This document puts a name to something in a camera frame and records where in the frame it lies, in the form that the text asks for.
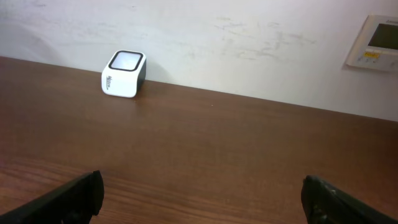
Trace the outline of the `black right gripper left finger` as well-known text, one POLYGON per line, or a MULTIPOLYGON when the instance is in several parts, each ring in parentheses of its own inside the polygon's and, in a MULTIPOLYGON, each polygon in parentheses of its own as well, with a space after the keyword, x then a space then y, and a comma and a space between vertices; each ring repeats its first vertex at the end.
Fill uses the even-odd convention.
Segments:
POLYGON ((103 199, 103 178, 96 170, 1 215, 1 223, 89 223, 103 199))

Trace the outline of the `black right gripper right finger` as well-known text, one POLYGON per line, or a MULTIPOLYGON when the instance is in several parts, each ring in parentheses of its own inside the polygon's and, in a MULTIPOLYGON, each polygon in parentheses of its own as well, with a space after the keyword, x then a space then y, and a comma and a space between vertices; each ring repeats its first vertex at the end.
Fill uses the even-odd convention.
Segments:
POLYGON ((303 180, 301 202, 308 224, 397 224, 397 220, 314 175, 303 180))

